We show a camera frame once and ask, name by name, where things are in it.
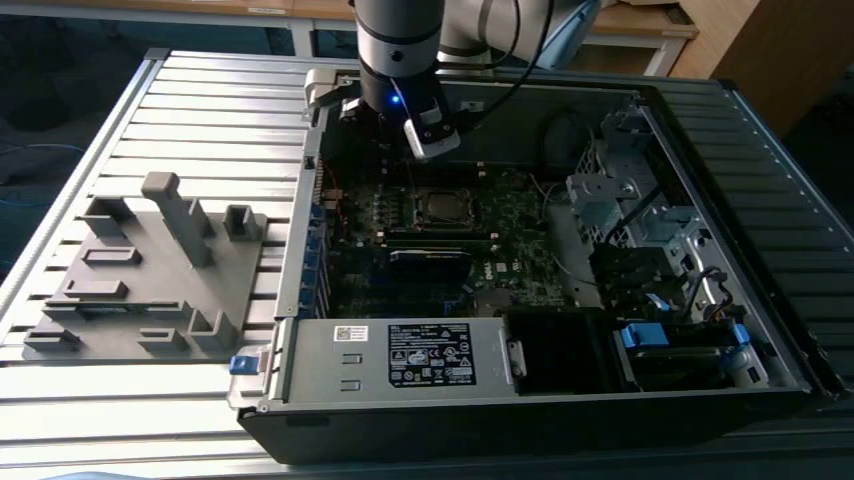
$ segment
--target motherboard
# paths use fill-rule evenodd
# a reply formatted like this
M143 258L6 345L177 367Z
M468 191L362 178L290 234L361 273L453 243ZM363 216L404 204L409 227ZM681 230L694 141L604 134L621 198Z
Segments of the motherboard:
M492 317L513 305L568 303L542 218L548 192L530 173L378 167L325 172L331 316Z

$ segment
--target wooden cabinet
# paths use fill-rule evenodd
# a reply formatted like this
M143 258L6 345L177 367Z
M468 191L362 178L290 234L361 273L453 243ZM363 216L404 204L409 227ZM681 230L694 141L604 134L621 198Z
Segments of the wooden cabinet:
M785 135L854 62L853 0L681 0L701 29L672 76L736 82Z

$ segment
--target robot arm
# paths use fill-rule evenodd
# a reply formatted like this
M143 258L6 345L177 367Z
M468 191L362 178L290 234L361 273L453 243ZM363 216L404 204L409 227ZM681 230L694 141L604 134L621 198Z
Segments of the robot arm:
M544 68L562 68L590 30L601 0L355 0L362 100L385 129L404 130L418 159L460 146L460 131L437 78L437 55L476 57L509 49ZM554 5L549 15L549 5ZM546 19L549 35L541 42Z
M445 0L357 0L362 99L417 158L460 146L437 79Z

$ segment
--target slotted metal surface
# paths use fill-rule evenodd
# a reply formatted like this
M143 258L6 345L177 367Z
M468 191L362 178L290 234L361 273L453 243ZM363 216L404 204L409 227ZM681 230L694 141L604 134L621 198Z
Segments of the slotted metal surface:
M396 469L388 472L390 478L408 475L401 474L402 466L294 470L278 465L235 421L225 400L230 383L225 365L46 367L21 363L25 334L39 321L45 298L58 288L89 234L86 225L74 221L86 197L130 195L133 208L154 210L137 194L151 170L175 171L185 179L182 194L201 198L206 211L223 211L239 199L271 217L243 340L267 342L307 128L305 74L314 67L341 63L174 52L166 61L150 60L141 69L137 85L117 107L114 124L85 159L91 162L90 170L82 172L86 181L65 200L67 212L57 209L59 227L49 232L42 253L30 252L31 271L26 265L17 267L23 281L11 305L0 310L0 362L9 367L0 368L0 468L7 468L2 478L45 478L75 471L153 478L321 477L355 471L381 474L390 468ZM714 82L560 77L660 88L837 371L854 377L851 237L733 93ZM2 293L11 291L5 286ZM573 469L606 464L636 467L650 459L665 465L740 461L774 452L848 453L854 450L852 408L854 404L843 403L812 418L754 425L701 447L580 455L550 461L549 468L562 468L565 463ZM542 465L504 459L409 468L437 476L493 470L506 475L512 467L530 471ZM738 472L726 469L728 474L738 476Z

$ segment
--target power supply label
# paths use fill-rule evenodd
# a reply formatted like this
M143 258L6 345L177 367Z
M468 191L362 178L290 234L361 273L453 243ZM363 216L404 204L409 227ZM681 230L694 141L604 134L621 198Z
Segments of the power supply label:
M389 382L396 388L476 385L469 324L389 325Z

